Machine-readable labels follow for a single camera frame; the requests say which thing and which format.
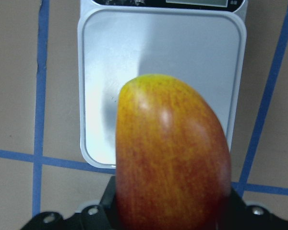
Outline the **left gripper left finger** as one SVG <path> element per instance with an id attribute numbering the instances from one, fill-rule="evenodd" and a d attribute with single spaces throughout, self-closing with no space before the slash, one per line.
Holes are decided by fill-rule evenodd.
<path id="1" fill-rule="evenodd" d="M 58 212 L 46 211 L 35 215 L 23 230 L 116 230 L 115 176 L 106 186 L 101 200 L 90 204 L 64 219 Z"/>

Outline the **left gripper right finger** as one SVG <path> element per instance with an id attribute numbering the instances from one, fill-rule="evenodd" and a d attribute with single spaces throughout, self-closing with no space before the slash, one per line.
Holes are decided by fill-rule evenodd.
<path id="1" fill-rule="evenodd" d="M 261 205 L 247 205 L 231 189 L 225 211 L 216 222 L 217 230 L 288 230 L 288 220 L 282 219 Z"/>

